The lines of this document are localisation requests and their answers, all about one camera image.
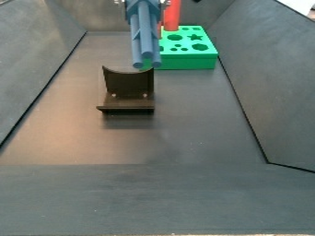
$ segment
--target circular hole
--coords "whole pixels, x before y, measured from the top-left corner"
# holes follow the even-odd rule
[[[206,44],[198,43],[193,45],[193,48],[199,51],[206,51],[210,47]]]
[[[171,34],[167,36],[167,38],[171,40],[171,41],[181,41],[182,40],[182,35],[179,34]]]

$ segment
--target red cylinder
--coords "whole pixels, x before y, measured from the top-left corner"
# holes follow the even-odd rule
[[[179,30],[182,17],[182,0],[171,0],[171,6],[165,11],[165,30]]]

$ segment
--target star-shaped hole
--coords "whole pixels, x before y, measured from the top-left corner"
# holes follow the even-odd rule
[[[197,34],[194,34],[193,36],[189,36],[189,38],[191,38],[191,41],[202,41],[202,37],[204,36],[198,36]]]

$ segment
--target metal plate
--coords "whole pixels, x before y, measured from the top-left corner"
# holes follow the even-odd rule
[[[0,6],[0,143],[86,30],[53,0]]]
[[[273,163],[315,171],[315,23],[274,0],[240,0],[210,31]]]

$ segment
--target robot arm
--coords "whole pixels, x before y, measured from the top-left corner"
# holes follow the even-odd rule
[[[135,68],[143,67],[145,59],[151,61],[153,67],[162,65],[158,29],[165,18],[166,29],[178,30],[181,2],[182,0],[115,0],[125,7],[126,19],[131,25]]]

